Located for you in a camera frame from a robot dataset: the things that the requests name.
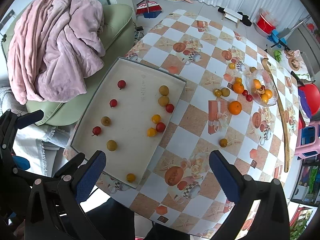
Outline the yellow-green plum fruit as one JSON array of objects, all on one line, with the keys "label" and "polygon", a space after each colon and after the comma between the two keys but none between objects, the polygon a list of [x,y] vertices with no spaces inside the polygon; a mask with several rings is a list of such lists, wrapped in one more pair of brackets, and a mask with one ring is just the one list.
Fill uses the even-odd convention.
[{"label": "yellow-green plum fruit", "polygon": [[108,116],[103,116],[101,119],[101,124],[103,126],[110,126],[111,125],[111,119]]}]

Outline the large red tomato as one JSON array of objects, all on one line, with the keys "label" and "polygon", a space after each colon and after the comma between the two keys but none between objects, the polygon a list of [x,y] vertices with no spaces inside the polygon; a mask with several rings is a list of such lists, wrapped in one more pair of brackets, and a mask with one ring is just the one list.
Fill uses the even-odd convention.
[{"label": "large red tomato", "polygon": [[156,125],[156,131],[158,133],[163,133],[165,131],[166,125],[163,122],[159,122]]}]

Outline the red broom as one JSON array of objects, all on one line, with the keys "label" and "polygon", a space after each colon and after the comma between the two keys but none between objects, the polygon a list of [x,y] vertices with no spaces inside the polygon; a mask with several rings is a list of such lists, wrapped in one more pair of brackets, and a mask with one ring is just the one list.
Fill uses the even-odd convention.
[{"label": "red broom", "polygon": [[144,18],[156,18],[161,12],[161,6],[150,0],[145,0],[136,9],[136,15],[143,15]]}]

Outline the yellow orange fruit in bowl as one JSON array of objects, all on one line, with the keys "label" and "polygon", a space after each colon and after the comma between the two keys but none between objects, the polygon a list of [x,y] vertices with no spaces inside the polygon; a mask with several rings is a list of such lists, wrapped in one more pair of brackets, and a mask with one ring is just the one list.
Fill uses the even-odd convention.
[{"label": "yellow orange fruit in bowl", "polygon": [[268,104],[268,101],[272,98],[272,91],[270,89],[265,89],[260,94],[263,103]]}]

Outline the yellow tomato tray bottom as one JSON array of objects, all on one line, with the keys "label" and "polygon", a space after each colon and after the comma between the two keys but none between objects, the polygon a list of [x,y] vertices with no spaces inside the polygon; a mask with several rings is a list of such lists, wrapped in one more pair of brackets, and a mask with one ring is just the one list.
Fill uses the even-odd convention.
[{"label": "yellow tomato tray bottom", "polygon": [[127,182],[129,182],[129,183],[133,183],[133,182],[136,181],[136,175],[133,174],[133,173],[128,173],[128,174],[126,175],[126,180],[127,180]]}]

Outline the olive yellow tomato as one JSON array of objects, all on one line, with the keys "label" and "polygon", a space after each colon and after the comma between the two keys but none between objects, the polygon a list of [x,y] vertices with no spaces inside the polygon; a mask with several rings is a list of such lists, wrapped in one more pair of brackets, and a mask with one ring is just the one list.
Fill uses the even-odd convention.
[{"label": "olive yellow tomato", "polygon": [[228,146],[228,140],[226,138],[223,138],[219,141],[220,147],[224,148]]}]

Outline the red plastic bucket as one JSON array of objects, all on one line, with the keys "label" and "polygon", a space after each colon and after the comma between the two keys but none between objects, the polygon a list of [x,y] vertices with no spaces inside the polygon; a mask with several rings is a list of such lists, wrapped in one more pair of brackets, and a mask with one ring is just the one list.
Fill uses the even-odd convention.
[{"label": "red plastic bucket", "polygon": [[272,31],[276,28],[272,23],[270,23],[263,14],[260,14],[256,22],[257,27],[270,35]]}]

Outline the orange-yellow tomato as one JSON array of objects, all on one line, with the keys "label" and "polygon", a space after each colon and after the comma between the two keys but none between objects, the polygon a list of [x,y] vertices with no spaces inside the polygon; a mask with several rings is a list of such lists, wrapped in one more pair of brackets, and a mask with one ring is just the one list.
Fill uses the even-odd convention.
[{"label": "orange-yellow tomato", "polygon": [[147,136],[148,137],[154,137],[157,135],[157,131],[155,128],[151,127],[147,130]]}]

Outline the olive green fruit front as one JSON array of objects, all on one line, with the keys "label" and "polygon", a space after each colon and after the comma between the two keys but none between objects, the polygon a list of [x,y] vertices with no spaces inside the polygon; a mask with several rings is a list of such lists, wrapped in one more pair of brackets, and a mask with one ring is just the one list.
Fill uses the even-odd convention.
[{"label": "olive green fruit front", "polygon": [[106,144],[106,147],[109,151],[115,151],[118,145],[114,140],[109,140]]}]

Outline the yellow-brown round fruit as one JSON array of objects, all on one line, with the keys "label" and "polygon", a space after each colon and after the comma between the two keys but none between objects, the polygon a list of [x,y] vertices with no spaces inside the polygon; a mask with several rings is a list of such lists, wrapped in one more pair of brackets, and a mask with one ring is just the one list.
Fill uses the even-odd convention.
[{"label": "yellow-brown round fruit", "polygon": [[161,87],[159,87],[159,93],[162,96],[167,96],[169,94],[169,88],[165,85],[162,85]]}]

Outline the small red tomato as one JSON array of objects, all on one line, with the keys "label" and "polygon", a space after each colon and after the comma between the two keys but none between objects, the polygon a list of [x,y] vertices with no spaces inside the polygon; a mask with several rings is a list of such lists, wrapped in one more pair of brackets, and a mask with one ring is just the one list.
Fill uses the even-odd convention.
[{"label": "small red tomato", "polygon": [[165,110],[168,112],[168,113],[172,113],[174,111],[175,107],[173,104],[169,103],[165,106]]}]

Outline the small yellow tomato by orange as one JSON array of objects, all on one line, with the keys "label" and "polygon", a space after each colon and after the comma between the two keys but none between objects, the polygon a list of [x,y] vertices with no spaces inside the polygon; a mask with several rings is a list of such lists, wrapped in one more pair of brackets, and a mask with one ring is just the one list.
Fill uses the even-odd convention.
[{"label": "small yellow tomato by orange", "polygon": [[236,77],[236,78],[235,78],[235,81],[236,81],[236,82],[239,82],[239,83],[242,83],[242,78]]}]

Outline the clear glass fruit bowl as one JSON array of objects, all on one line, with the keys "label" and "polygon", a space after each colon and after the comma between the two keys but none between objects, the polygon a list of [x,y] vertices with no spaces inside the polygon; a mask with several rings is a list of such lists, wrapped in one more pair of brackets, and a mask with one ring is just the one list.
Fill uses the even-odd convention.
[{"label": "clear glass fruit bowl", "polygon": [[[260,89],[255,89],[253,87],[253,80],[258,79],[261,83]],[[263,107],[273,106],[278,100],[278,91],[272,80],[270,74],[264,69],[256,70],[254,73],[248,72],[245,75],[245,84],[249,91],[249,94],[253,96],[253,100]],[[260,94],[263,90],[270,89],[272,91],[272,98],[268,101],[268,104],[262,102]]]}]

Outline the pink plastic stool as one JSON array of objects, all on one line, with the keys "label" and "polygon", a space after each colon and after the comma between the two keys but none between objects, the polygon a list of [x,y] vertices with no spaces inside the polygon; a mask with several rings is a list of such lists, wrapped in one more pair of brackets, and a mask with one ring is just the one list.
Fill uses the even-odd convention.
[{"label": "pink plastic stool", "polygon": [[300,159],[306,159],[319,155],[319,130],[319,121],[312,121],[309,126],[305,126],[298,131],[295,156]]}]

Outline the red tomato tray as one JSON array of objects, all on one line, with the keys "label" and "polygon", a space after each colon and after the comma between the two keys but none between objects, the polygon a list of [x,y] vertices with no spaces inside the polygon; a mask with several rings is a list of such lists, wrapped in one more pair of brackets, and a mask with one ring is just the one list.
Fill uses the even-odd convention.
[{"label": "red tomato tray", "polygon": [[126,82],[124,80],[119,80],[117,86],[119,89],[124,89],[126,87]]}]

